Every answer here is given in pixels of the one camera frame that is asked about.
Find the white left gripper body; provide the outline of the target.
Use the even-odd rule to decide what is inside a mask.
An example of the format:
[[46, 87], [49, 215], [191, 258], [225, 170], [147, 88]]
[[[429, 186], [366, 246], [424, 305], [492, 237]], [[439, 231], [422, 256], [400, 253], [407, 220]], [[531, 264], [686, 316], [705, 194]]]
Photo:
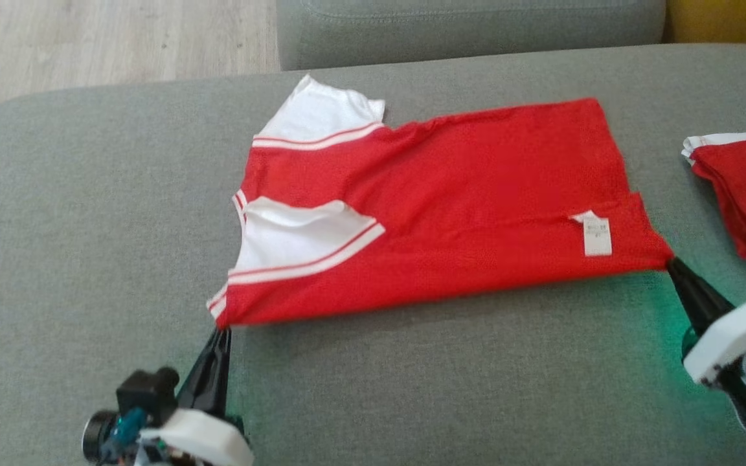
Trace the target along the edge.
[[200, 410], [177, 409], [159, 427], [137, 436], [136, 465], [253, 465], [254, 454], [239, 428]]

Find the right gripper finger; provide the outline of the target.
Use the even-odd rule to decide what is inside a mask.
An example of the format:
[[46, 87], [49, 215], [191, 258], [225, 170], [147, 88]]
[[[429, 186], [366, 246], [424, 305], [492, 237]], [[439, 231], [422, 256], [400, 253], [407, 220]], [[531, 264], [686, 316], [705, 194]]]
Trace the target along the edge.
[[683, 260], [669, 260], [666, 270], [695, 335], [701, 337], [717, 319], [718, 292]]
[[672, 283], [691, 322], [715, 322], [735, 309], [734, 304], [681, 258], [672, 259]]

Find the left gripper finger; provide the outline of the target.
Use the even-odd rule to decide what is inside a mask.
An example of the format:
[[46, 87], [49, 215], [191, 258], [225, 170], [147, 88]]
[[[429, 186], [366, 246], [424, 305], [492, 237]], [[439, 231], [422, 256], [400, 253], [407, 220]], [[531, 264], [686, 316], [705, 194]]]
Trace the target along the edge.
[[226, 415], [232, 333], [230, 329], [217, 329], [208, 345], [207, 383], [204, 391], [204, 408], [213, 416]]
[[207, 340], [207, 343], [205, 343], [205, 347], [201, 350], [201, 353], [198, 358], [196, 358], [192, 369], [186, 376], [180, 392], [178, 392], [177, 403], [178, 407], [181, 409], [194, 409], [207, 412], [204, 408], [204, 391], [205, 383], [207, 383], [207, 375], [205, 375], [207, 366], [205, 363], [207, 362], [207, 354], [209, 351], [208, 345], [216, 330], [211, 333], [210, 338]]

